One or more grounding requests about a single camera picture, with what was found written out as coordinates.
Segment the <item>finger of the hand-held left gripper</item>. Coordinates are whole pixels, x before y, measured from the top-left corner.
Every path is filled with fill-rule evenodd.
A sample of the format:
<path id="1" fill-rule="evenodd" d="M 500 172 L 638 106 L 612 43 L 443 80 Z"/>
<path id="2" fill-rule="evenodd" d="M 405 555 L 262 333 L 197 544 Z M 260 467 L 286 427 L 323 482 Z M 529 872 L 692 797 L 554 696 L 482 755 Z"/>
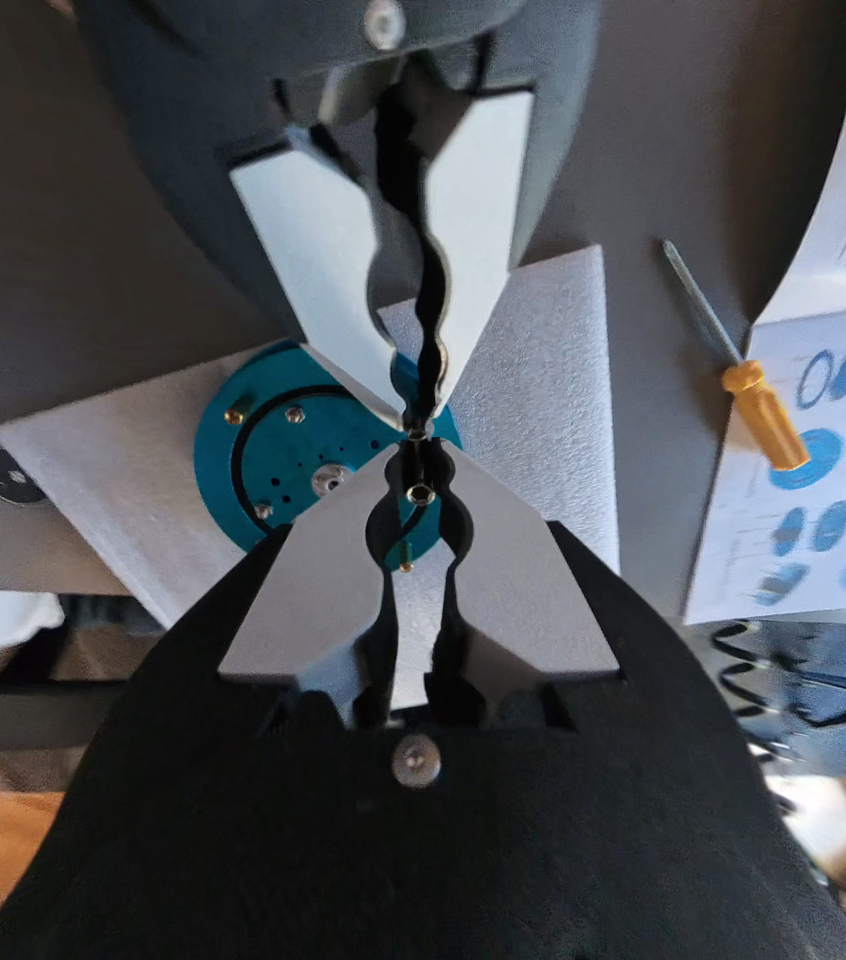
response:
<path id="1" fill-rule="evenodd" d="M 378 219 L 360 172 L 289 127 L 230 181 L 302 330 L 302 346 L 377 419 L 402 433 L 397 348 L 371 309 Z"/>
<path id="2" fill-rule="evenodd" d="M 393 186 L 419 239 L 423 342 L 408 425 L 447 405 L 512 272 L 534 94 L 445 88 L 393 96 Z"/>

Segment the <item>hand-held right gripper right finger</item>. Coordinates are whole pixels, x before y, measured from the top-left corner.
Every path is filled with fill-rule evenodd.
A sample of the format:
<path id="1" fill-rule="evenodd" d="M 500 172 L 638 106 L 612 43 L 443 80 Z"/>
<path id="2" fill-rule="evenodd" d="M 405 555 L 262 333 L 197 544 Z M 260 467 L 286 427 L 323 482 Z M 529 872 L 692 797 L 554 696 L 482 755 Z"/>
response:
<path id="1" fill-rule="evenodd" d="M 436 722 L 481 727 L 514 695 L 617 675 L 618 660 L 540 513 L 449 441 L 434 440 L 426 464 L 453 555 L 425 676 Z"/>

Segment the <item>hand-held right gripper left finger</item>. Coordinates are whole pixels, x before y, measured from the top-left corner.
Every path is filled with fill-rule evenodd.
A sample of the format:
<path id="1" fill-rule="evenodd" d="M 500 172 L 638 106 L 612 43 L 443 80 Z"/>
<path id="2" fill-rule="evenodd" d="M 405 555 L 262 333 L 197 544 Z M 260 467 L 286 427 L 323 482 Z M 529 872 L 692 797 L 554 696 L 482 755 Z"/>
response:
<path id="1" fill-rule="evenodd" d="M 402 450 L 390 445 L 302 513 L 219 666 L 231 682 L 321 692 L 343 722 L 388 719 L 398 647 L 392 574 Z"/>

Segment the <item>metal socket wrench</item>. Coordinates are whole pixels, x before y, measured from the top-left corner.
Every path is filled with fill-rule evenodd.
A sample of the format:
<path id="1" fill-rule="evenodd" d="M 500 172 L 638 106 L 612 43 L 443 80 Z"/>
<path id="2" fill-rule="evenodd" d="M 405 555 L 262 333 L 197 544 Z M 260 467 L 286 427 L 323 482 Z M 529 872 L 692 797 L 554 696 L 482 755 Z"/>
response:
<path id="1" fill-rule="evenodd" d="M 402 445 L 402 486 L 405 499 L 414 508 L 429 506 L 436 497 L 433 479 L 432 442 L 423 426 L 409 428 Z"/>

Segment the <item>blue round base plate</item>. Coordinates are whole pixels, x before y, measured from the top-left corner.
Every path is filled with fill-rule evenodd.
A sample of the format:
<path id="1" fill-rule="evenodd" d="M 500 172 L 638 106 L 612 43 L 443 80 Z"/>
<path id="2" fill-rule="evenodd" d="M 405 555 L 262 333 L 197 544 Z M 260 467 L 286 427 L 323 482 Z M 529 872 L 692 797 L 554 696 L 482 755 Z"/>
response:
<path id="1" fill-rule="evenodd" d="M 227 425 L 224 411 L 243 396 L 253 398 L 252 413 Z M 404 439 L 302 346 L 283 340 L 251 356 L 209 402 L 194 473 L 216 525 L 249 552 Z"/>

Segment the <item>dark grey desk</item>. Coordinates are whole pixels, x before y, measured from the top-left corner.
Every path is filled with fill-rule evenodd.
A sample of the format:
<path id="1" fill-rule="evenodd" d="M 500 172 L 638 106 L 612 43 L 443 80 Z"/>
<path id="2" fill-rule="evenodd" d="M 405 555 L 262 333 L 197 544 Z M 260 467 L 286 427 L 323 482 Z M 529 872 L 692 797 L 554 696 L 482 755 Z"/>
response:
<path id="1" fill-rule="evenodd" d="M 677 616 L 725 397 L 658 241 L 746 333 L 846 107 L 846 2 L 611 2 L 525 262 L 602 246 L 621 572 Z M 260 344 L 275 321 L 157 199 L 75 25 L 0 2 L 0 424 Z M 125 593 L 56 510 L 0 499 L 0 590 Z"/>

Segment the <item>round black desk button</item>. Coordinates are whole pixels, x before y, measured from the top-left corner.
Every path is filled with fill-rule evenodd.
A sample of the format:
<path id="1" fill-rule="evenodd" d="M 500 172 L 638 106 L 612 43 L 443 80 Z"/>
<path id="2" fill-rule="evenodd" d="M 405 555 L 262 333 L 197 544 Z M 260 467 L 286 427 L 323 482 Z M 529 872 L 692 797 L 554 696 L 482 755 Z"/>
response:
<path id="1" fill-rule="evenodd" d="M 2 444 L 0 444 L 0 500 L 24 508 L 36 507 L 47 502 L 46 493 Z"/>

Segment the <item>white foam sheet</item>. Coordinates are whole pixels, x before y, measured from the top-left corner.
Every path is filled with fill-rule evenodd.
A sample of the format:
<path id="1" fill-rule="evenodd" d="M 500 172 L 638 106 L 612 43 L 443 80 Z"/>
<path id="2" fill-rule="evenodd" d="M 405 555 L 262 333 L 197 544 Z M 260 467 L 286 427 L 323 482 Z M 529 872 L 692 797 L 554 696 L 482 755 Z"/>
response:
<path id="1" fill-rule="evenodd" d="M 601 249 L 520 268 L 504 290 L 434 433 L 547 520 L 619 568 L 612 402 Z M 195 435 L 247 350 L 0 424 L 0 444 L 165 627 L 243 556 L 196 482 Z M 452 552 L 437 500 L 386 556 L 398 641 L 418 666 L 439 627 Z M 414 570 L 398 569 L 411 541 Z"/>

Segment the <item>yellow handled screwdriver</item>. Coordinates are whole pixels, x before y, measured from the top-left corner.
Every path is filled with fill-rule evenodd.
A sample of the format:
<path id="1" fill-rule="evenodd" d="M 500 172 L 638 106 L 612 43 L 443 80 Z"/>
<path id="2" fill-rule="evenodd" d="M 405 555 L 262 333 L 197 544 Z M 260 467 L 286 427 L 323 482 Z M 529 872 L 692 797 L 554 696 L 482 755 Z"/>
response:
<path id="1" fill-rule="evenodd" d="M 811 459 L 809 450 L 777 392 L 766 381 L 761 364 L 742 357 L 672 241 L 664 238 L 660 244 L 695 316 L 722 356 L 720 384 L 732 398 L 758 449 L 778 472 L 791 473 L 805 466 Z"/>

